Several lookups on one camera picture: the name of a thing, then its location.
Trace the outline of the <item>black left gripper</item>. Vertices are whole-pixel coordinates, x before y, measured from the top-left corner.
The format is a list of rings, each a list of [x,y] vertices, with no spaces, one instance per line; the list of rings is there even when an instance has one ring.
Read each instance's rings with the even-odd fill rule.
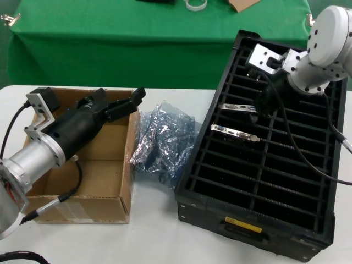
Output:
[[[144,97],[145,89],[141,87],[129,98],[108,104],[103,101],[106,98],[103,88],[93,90],[43,132],[58,143],[65,159],[69,160],[100,132],[106,122],[111,123],[136,112]]]

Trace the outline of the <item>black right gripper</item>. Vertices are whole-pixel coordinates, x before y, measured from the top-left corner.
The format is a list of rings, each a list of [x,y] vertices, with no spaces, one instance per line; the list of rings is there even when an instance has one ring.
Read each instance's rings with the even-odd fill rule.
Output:
[[[290,95],[290,84],[288,82],[287,73],[277,73],[267,76],[265,73],[259,73],[259,76],[266,81],[267,86],[254,100],[256,111],[261,116],[269,116],[272,112],[280,108],[276,94],[284,102]],[[259,117],[250,115],[252,123],[257,123]]]

